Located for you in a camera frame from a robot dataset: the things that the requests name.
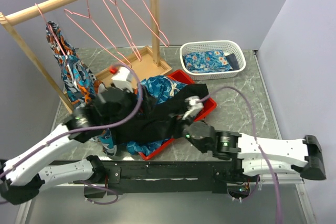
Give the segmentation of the orange blue patterned shorts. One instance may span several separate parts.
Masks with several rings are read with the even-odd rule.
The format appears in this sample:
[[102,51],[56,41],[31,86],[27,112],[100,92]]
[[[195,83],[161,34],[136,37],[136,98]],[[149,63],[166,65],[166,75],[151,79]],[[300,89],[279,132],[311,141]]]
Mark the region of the orange blue patterned shorts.
[[67,96],[74,109],[81,108],[91,102],[97,94],[105,91],[106,86],[78,57],[76,49],[64,39],[60,27],[52,21],[48,21],[48,23],[52,26],[55,35],[68,55],[68,57],[65,57],[62,54],[46,25],[46,38],[60,67]]

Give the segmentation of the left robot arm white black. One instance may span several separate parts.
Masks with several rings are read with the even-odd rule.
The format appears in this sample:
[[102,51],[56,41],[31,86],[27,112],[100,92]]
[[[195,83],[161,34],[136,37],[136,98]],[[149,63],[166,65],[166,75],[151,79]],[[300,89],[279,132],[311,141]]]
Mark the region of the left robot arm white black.
[[42,190],[67,182],[98,183],[107,172],[98,156],[52,166],[69,148],[78,147],[104,130],[118,127],[139,110],[143,91],[109,88],[91,103],[74,110],[48,136],[19,156],[1,161],[1,197],[13,205],[35,198]]

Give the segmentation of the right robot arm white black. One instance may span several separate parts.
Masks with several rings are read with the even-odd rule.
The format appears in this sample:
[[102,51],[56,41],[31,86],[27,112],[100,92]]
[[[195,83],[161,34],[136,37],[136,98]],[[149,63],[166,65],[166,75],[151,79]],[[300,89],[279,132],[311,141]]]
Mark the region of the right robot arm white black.
[[218,131],[203,121],[182,127],[182,135],[201,153],[232,161],[230,176],[242,181],[271,173],[297,173],[303,179],[325,180],[322,148],[314,135],[303,139],[278,140],[244,133]]

